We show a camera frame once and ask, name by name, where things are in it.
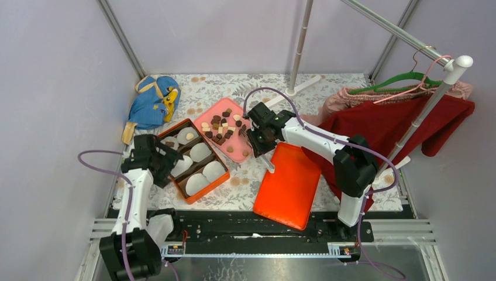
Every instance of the clothes hanger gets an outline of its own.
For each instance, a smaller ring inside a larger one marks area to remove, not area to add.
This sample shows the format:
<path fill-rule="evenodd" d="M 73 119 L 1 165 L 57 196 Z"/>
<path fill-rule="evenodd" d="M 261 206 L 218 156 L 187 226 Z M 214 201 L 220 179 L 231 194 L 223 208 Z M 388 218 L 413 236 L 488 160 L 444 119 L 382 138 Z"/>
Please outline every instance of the clothes hanger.
<path fill-rule="evenodd" d="M 407 73 L 402 73 L 402 74 L 399 74 L 399 75 L 396 75 L 395 77 L 379 84 L 379 85 L 374 85 L 374 86 L 370 86 L 370 87 L 367 87 L 367 88 L 361 88 L 361 89 L 356 89 L 356 90 L 353 90 L 353 91 L 349 91 L 348 94 L 350 95 L 356 95 L 356 94 L 359 94 L 361 92 L 365 92 L 365 91 L 370 91 L 370 90 L 373 90 L 374 92 L 397 92 L 397 91 L 407 91 L 409 89 L 411 89 L 411 87 L 403 87 L 403 88 L 386 88 L 386 89 L 381 89 L 387 85 L 390 85 L 392 83 L 396 83 L 398 81 L 404 81 L 404 80 L 418 80 L 418 81 L 421 81 L 423 78 L 424 78 L 424 74 L 423 73 L 420 73 L 420 72 L 414 72 L 415 70 L 415 67 L 417 66 L 418 64 L 418 61 L 417 59 L 415 59 L 415 55 L 423 50 L 423 49 L 427 49 L 427 48 L 434 48 L 436 49 L 436 47 L 434 46 L 424 46 L 420 49 L 418 49 L 415 53 L 414 53 L 414 56 L 413 56 L 413 60 L 415 62 L 415 65 L 414 67 L 412 68 L 412 70 L 410 70 L 409 72 Z M 426 84 L 426 87 L 425 88 L 432 88 L 432 87 L 437 87 L 439 85 L 441 85 L 441 81 L 435 81 L 435 80 L 431 80 L 429 77 L 425 77 L 424 79 L 424 83 Z"/>
<path fill-rule="evenodd" d="M 395 95 L 389 96 L 389 97 L 387 97 L 387 98 L 383 98 L 383 99 L 381 99 L 381 100 L 379 100 L 379 101 L 374 101 L 374 104 L 378 104 L 379 102 L 383 102 L 383 101 L 386 101 L 386 100 L 392 99 L 392 98 L 397 97 L 397 96 L 399 96 L 399 95 L 403 95 L 403 94 L 407 94 L 407 93 L 409 93 L 409 92 L 413 92 L 413 91 L 415 91 L 415 90 L 417 90 L 417 89 L 419 89 L 419 88 L 420 88 L 420 89 L 422 89 L 422 90 L 424 90 L 424 91 L 429 91 L 427 88 L 424 88 L 422 85 L 424 84 L 424 82 L 425 82 L 425 80 L 426 80 L 426 78 L 427 78 L 427 74 L 429 74 L 430 69 L 434 66 L 434 64 L 436 64 L 438 61 L 440 61 L 440 60 L 442 60 L 442 59 L 444 59 L 444 58 L 453 59 L 450 55 L 444 55 L 444 56 L 440 56 L 440 57 L 438 57 L 435 61 L 433 61 L 433 62 L 430 64 L 429 68 L 427 69 L 427 72 L 423 75 L 423 79 L 420 81 L 420 83 L 419 83 L 417 86 L 415 86 L 414 88 L 412 88 L 412 89 L 410 89 L 410 90 L 408 90 L 408 91 L 404 91 L 404 92 L 401 92 L 401 93 L 399 93 L 399 94 L 395 94 Z"/>

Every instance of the gray floor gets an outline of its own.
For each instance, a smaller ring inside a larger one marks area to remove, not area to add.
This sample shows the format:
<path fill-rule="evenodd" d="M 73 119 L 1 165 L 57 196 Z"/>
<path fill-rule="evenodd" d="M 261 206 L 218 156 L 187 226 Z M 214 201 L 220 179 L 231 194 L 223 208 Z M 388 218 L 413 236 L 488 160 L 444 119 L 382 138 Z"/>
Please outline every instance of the gray floor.
<path fill-rule="evenodd" d="M 381 246 L 378 250 L 368 246 L 366 250 L 373 261 L 398 268 L 408 280 L 429 280 L 422 255 L 414 246 Z M 369 265 L 343 266 L 338 263 L 335 259 L 183 258 L 174 266 L 180 281 L 390 280 Z M 98 280 L 110 281 L 105 268 Z M 162 268 L 160 275 L 150 278 L 150 281 L 165 280 L 175 280 L 170 268 Z"/>

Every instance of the pink tray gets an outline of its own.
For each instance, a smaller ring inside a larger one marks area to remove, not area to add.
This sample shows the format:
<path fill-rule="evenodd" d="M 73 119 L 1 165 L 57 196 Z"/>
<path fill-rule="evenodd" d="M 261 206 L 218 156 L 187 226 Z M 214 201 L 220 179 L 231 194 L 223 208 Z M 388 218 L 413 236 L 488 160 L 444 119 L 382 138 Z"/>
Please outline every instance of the pink tray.
<path fill-rule="evenodd" d="M 222 113 L 226 111 L 226 109 L 232 109 L 231 115 L 229 117 L 222 117 Z M 235 120 L 233 119 L 234 115 L 240 115 L 241 117 L 243 116 L 243 108 L 241 108 L 237 103 L 235 103 L 233 100 L 230 98 L 221 98 L 216 104 L 214 104 L 212 107 L 210 107 L 207 111 L 205 111 L 200 117 L 198 117 L 193 123 L 195 126 L 198 128 L 198 130 L 202 132 L 201 124 L 203 122 L 208 123 L 210 126 L 210 129 L 213 132 L 213 135 L 217 134 L 217 130 L 214 130 L 212 128 L 212 124 L 210 124 L 212 118 L 214 115 L 219 115 L 221 118 L 226 118 L 228 121 L 228 124 L 230 127 L 236 127 Z M 246 125 L 246 129 L 250 129 L 250 122 L 246 119 L 241 118 L 241 122 Z M 234 162 L 241 163 L 248 158 L 251 153 L 252 153 L 252 148 L 246 144 L 244 137 L 239 135 L 239 129 L 236 127 L 236 132 L 231 136 L 230 139 L 227 139 L 226 142 L 223 145 L 218 145 L 217 143 L 213 142 L 209 138 L 205 137 L 208 139 L 211 143 L 213 143 L 215 146 L 217 146 L 225 155 L 227 155 L 229 158 L 231 158 Z M 229 153 L 227 151 L 228 147 L 232 146 L 234 148 L 233 153 Z M 243 151 L 248 150 L 250 154 L 248 156 L 243 156 Z"/>

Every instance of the pink hanger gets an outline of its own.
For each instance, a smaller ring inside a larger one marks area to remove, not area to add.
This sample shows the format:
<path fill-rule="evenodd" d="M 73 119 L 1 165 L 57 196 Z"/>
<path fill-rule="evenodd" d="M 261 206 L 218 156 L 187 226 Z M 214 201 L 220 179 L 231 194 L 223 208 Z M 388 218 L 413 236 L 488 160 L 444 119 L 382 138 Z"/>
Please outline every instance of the pink hanger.
<path fill-rule="evenodd" d="M 400 95 L 404 95 L 404 94 L 407 94 L 407 93 L 409 93 L 409 92 L 413 92 L 413 91 L 415 91 L 415 90 L 417 90 L 417 89 L 419 89 L 419 88 L 420 88 L 420 89 L 422 89 L 422 90 L 424 90 L 424 91 L 433 92 L 433 91 L 431 91 L 431 90 L 429 90 L 429 89 L 425 89 L 425 88 L 423 88 L 423 86 L 422 86 L 422 85 L 423 85 L 423 82 L 425 81 L 425 77 L 427 77 L 427 74 L 429 74 L 430 69 L 432 68 L 432 66 L 433 66 L 434 64 L 436 64 L 438 61 L 440 61 L 440 60 L 442 60 L 442 59 L 444 59 L 444 58 L 449 58 L 449 59 L 452 59 L 452 57 L 451 57 L 450 55 L 444 55 L 444 56 L 440 56 L 438 59 L 436 59 L 435 61 L 433 61 L 433 62 L 430 64 L 429 68 L 427 69 L 427 72 L 423 75 L 423 78 L 422 78 L 422 80 L 420 81 L 420 83 L 419 83 L 417 86 L 415 86 L 414 88 L 412 88 L 412 89 L 410 89 L 410 90 L 408 90 L 408 91 L 401 92 L 401 93 L 399 93 L 399 94 L 392 95 L 392 96 L 387 97 L 387 98 L 383 98 L 383 99 L 378 100 L 378 101 L 374 101 L 374 103 L 375 103 L 375 104 L 378 104 L 379 102 L 387 101 L 387 100 L 392 99 L 392 98 L 394 98 L 394 97 L 397 97 L 397 96 L 400 96 Z"/>

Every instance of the green hanger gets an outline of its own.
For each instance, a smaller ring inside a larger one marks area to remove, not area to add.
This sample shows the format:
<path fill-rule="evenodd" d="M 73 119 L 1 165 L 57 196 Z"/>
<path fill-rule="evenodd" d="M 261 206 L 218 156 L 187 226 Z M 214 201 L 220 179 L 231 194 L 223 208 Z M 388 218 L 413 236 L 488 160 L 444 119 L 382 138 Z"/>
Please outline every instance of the green hanger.
<path fill-rule="evenodd" d="M 413 72 L 413 71 L 410 71 L 410 72 L 407 72 L 407 73 L 403 73 L 403 74 L 400 74 L 400 75 L 396 75 L 395 77 L 387 80 L 386 82 L 384 83 L 381 83 L 379 85 L 374 85 L 374 86 L 370 86 L 370 87 L 367 87 L 367 88 L 362 88 L 362 89 L 356 89 L 356 90 L 353 90 L 353 91 L 349 91 L 348 94 L 350 95 L 356 95 L 356 94 L 359 94 L 361 92 L 365 92 L 365 91 L 369 91 L 369 90 L 374 90 L 374 92 L 403 92 L 403 91 L 408 91 L 411 89 L 411 87 L 404 87 L 404 88 L 386 88 L 386 89 L 381 89 L 387 85 L 390 85 L 392 83 L 396 83 L 398 81 L 403 81 L 403 80 L 418 80 L 418 81 L 422 81 L 423 79 L 423 73 L 420 73 L 420 72 Z M 424 83 L 427 85 L 425 88 L 432 88 L 432 87 L 437 87 L 439 85 L 441 85 L 441 81 L 435 81 L 435 80 L 431 80 L 429 79 L 429 77 L 425 77 L 425 80 L 424 80 Z"/>

